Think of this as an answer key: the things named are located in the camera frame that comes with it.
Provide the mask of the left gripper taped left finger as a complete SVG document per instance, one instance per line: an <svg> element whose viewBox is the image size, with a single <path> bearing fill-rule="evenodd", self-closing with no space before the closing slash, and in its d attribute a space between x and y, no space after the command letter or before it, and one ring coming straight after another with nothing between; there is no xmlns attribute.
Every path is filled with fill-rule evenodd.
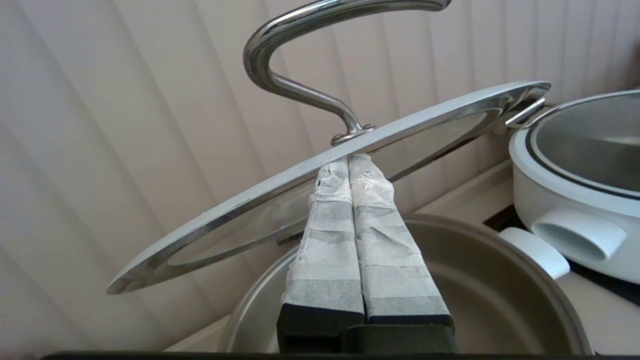
<svg viewBox="0 0 640 360"><path fill-rule="evenodd" d="M343 333L366 323L348 160L322 166L314 185L282 295L281 351L340 351Z"/></svg>

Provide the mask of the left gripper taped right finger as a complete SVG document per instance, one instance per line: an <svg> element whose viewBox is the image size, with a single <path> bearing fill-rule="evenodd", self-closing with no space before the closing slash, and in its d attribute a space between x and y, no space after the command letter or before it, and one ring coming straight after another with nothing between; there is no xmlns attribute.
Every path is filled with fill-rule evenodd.
<svg viewBox="0 0 640 360"><path fill-rule="evenodd" d="M394 202L394 187L369 155L349 157L355 243L366 321L454 329L450 310Z"/></svg>

